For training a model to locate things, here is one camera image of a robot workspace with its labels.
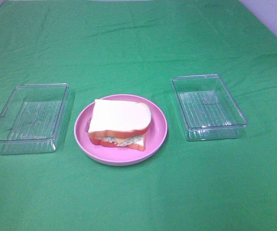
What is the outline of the green tablecloth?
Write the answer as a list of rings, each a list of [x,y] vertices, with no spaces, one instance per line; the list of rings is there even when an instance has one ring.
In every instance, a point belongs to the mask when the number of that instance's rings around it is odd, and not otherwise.
[[[248,125],[188,142],[171,79],[219,74]],[[7,1],[0,7],[0,112],[13,88],[67,83],[65,140],[0,155],[0,231],[277,231],[277,38],[237,0]],[[77,145],[95,98],[135,94],[168,121],[162,148],[111,167]]]

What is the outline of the clear plastic container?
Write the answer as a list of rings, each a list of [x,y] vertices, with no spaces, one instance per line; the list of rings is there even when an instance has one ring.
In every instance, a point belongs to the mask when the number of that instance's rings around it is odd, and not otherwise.
[[[0,154],[55,152],[66,123],[69,85],[16,86],[0,113]]]
[[[187,141],[242,137],[247,119],[218,74],[174,77],[174,102]]]

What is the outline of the toast bread slice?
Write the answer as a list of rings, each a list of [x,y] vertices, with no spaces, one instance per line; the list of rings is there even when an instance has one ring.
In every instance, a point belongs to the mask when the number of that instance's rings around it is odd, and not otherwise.
[[[106,136],[125,139],[143,135],[149,129],[151,119],[151,110],[145,103],[97,99],[88,135],[92,139]]]
[[[90,141],[94,145],[100,145],[103,147],[126,147],[138,151],[145,150],[145,135],[132,136],[130,138],[105,136],[100,138],[90,138]]]

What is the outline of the yellow cheese slice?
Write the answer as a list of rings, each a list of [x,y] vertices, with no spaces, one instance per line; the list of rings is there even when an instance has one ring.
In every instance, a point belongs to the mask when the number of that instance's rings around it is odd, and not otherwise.
[[[133,138],[128,138],[128,139],[122,139],[122,138],[115,138],[115,141],[117,146],[127,146],[132,143],[134,143]]]

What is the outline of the left clear plastic container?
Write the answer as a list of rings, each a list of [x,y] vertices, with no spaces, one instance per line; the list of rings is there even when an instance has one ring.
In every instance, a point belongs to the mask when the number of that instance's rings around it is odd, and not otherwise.
[[[69,85],[16,86],[0,113],[0,154],[55,152],[66,123]]]

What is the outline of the right clear plastic container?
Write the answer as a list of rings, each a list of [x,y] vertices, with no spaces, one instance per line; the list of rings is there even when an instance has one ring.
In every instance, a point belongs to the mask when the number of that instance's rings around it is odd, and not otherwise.
[[[174,77],[174,102],[187,141],[242,137],[247,119],[218,74]]]

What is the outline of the green lettuce leaf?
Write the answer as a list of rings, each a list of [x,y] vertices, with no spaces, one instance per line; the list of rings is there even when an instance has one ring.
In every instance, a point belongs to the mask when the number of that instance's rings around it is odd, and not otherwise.
[[[131,144],[143,145],[145,140],[145,135],[132,136],[130,138],[116,138],[111,136],[105,136],[105,137],[101,137],[100,139],[106,142],[115,144],[116,146],[123,147]]]

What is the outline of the pink round plate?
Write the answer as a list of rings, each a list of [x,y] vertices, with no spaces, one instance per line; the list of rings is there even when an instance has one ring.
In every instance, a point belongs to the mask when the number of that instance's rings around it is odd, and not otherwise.
[[[135,101],[146,103],[149,106],[152,121],[146,133],[145,150],[138,151],[126,147],[103,147],[92,144],[86,131],[94,106],[94,103],[91,103],[81,111],[74,125],[76,142],[88,157],[109,166],[129,166],[145,161],[161,148],[166,139],[168,125],[164,113],[155,103],[144,97],[130,94],[109,95],[103,99]]]

